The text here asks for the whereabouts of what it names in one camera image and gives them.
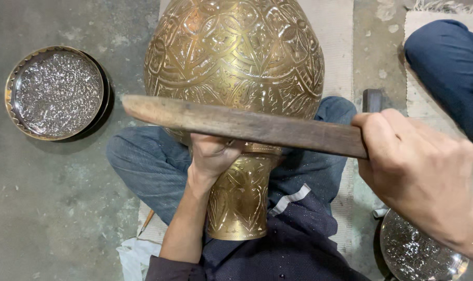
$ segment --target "serrated rim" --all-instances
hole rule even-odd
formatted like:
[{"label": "serrated rim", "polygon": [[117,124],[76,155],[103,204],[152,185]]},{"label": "serrated rim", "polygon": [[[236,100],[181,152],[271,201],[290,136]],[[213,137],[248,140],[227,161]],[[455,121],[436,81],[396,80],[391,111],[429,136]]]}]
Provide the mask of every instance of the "serrated rim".
[{"label": "serrated rim", "polygon": [[[41,48],[39,50],[36,50],[34,52],[32,52],[31,54],[29,54],[27,57],[25,57],[24,59],[22,59],[16,66],[15,68],[13,69],[13,71],[11,71],[11,73],[9,74],[8,76],[8,80],[6,81],[6,86],[4,88],[4,98],[5,98],[5,105],[6,105],[6,110],[9,114],[9,117],[11,118],[11,121],[13,121],[13,123],[16,125],[16,127],[22,131],[24,134],[28,135],[29,137],[33,137],[33,138],[36,138],[36,139],[40,139],[40,140],[43,140],[43,141],[48,141],[48,140],[62,140],[62,139],[66,139],[66,138],[69,138],[69,137],[73,137],[75,135],[77,135],[79,132],[83,131],[93,120],[94,118],[96,118],[96,114],[98,114],[99,112],[99,108],[98,110],[96,111],[95,113],[95,116],[93,118],[91,118],[89,120],[89,122],[79,131],[76,131],[74,133],[70,133],[68,135],[64,135],[64,136],[59,136],[59,137],[51,137],[51,136],[42,136],[42,135],[39,135],[39,134],[36,134],[34,133],[33,131],[31,131],[31,129],[29,127],[26,127],[23,125],[23,123],[17,118],[16,116],[16,113],[14,112],[13,110],[13,105],[11,105],[11,99],[12,99],[12,88],[13,88],[13,83],[15,81],[15,78],[16,78],[16,75],[18,74],[18,72],[20,71],[21,67],[23,67],[24,65],[27,64],[28,61],[32,60],[34,57],[36,57],[38,54],[41,54],[41,53],[45,53],[47,51],[52,51],[52,50],[65,50],[65,51],[69,51],[71,53],[74,53],[74,54],[78,54],[80,57],[86,59],[87,61],[89,61],[95,68],[96,68],[96,71],[98,73],[100,73],[99,77],[100,77],[100,80],[101,80],[101,86],[102,86],[102,90],[104,91],[105,90],[105,81],[103,80],[103,77],[101,76],[101,72],[100,72],[100,69],[98,68],[98,66],[88,57],[88,55],[84,54],[82,51],[78,50],[78,49],[75,49],[75,48],[72,48],[72,47],[68,47],[68,46],[50,46],[50,47],[46,47],[46,48]],[[104,93],[101,94],[101,100],[100,100],[100,104],[103,103],[103,98],[104,98]]]}]

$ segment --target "brass vase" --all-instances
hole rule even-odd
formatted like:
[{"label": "brass vase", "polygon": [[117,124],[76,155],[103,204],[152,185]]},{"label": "brass vase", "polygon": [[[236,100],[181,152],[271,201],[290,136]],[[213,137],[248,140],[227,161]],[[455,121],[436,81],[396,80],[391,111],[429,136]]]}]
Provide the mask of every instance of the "brass vase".
[{"label": "brass vase", "polygon": [[[305,119],[315,116],[323,77],[321,47],[296,0],[172,0],[145,58],[148,95]],[[190,145],[187,132],[166,131]],[[266,235],[267,186],[280,154],[248,143],[219,177],[208,204],[211,237]]]}]

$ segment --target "concrete floor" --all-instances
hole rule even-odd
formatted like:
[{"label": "concrete floor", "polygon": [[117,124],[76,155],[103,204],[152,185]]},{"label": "concrete floor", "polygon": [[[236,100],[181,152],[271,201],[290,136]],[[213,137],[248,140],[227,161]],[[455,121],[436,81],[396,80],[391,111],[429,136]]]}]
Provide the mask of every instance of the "concrete floor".
[{"label": "concrete floor", "polygon": [[[363,90],[371,87],[383,88],[385,107],[406,113],[406,77],[398,52],[404,3],[354,2],[359,110]],[[62,44],[98,60],[113,78],[117,97],[144,93],[143,59],[158,6],[158,0],[0,1],[0,281],[123,279],[115,248],[136,234],[139,201],[104,151],[113,133],[138,123],[116,99],[112,115],[93,135],[72,143],[37,141],[9,120],[3,90],[24,56]],[[383,17],[387,11],[390,16]],[[351,265],[371,280],[383,280],[386,272],[374,255],[378,221],[369,213],[380,201],[358,176],[354,182]]]}]

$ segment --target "shirt sleeve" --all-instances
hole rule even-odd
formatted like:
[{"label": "shirt sleeve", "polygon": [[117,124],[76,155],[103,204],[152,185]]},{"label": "shirt sleeve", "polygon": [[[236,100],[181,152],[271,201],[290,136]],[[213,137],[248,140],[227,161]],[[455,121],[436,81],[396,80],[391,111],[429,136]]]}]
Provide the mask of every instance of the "shirt sleeve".
[{"label": "shirt sleeve", "polygon": [[150,257],[150,267],[146,281],[203,281],[206,280],[203,268],[198,264],[184,263],[169,259]]}]

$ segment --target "jeans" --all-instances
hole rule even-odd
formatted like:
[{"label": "jeans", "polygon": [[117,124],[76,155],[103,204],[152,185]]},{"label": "jeans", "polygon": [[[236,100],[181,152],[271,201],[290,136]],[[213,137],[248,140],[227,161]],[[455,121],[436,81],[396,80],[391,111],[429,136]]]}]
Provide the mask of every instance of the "jeans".
[{"label": "jeans", "polygon": [[[349,124],[355,114],[347,99],[327,97],[321,101],[315,120]],[[296,149],[283,149],[283,154],[285,160],[270,175],[269,208],[282,196],[299,191],[304,183],[329,207],[347,158]],[[128,127],[110,138],[107,157],[126,186],[169,224],[183,196],[191,164],[188,147],[161,127]]]},{"label": "jeans", "polygon": [[433,98],[473,142],[473,33],[434,21],[408,37],[405,56]]}]

